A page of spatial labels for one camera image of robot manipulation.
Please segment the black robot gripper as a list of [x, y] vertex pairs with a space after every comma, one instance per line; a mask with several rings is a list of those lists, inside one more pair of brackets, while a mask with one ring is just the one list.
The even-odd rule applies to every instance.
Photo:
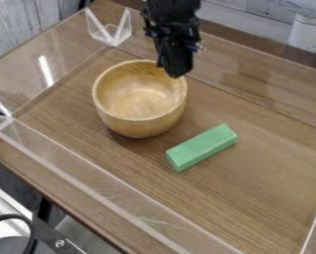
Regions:
[[194, 52], [202, 48], [201, 0], [144, 0], [144, 35], [153, 39], [158, 65], [173, 78], [193, 70]]

